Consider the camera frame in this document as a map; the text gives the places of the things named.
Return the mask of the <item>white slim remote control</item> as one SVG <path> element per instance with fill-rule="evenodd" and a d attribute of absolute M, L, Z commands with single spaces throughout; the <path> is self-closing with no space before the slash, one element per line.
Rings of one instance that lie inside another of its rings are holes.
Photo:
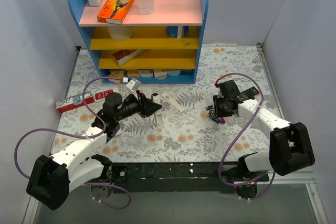
<path fill-rule="evenodd" d="M 161 98 L 158 93 L 151 94 L 151 102 L 154 104 L 154 123 L 156 127 L 159 127 L 163 124 Z"/>

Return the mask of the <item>white remote battery cover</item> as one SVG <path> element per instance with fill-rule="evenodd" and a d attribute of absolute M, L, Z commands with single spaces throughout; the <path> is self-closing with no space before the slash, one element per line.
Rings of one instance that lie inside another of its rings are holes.
<path fill-rule="evenodd" d="M 184 112 L 185 108 L 181 106 L 174 98 L 172 98 L 169 94 L 166 92 L 163 92 L 161 96 L 168 102 L 170 103 L 174 108 L 176 108 L 179 112 Z"/>

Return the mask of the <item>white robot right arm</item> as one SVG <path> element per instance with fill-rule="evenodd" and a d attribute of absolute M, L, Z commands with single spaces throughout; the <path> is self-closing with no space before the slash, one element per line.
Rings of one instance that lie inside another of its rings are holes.
<path fill-rule="evenodd" d="M 252 120 L 251 124 L 269 138 L 269 151 L 244 155 L 238 159 L 238 176 L 251 180 L 257 172 L 274 171 L 285 176 L 315 164 L 315 156 L 307 127 L 290 123 L 261 108 L 252 95 L 242 94 L 234 80 L 215 87 L 213 96 L 215 115 L 218 118 L 232 115 Z"/>

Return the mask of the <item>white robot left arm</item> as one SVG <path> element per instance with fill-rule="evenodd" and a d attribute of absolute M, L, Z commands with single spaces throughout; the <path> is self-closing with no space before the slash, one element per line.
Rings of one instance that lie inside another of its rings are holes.
<path fill-rule="evenodd" d="M 51 210 L 59 208 L 69 193 L 86 182 L 107 182 L 112 163 L 93 152 L 107 144 L 120 131 L 119 122 L 134 114 L 152 116 L 162 106 L 137 91 L 125 99 L 119 93 L 106 96 L 95 121 L 83 135 L 63 150 L 37 158 L 26 192 Z"/>

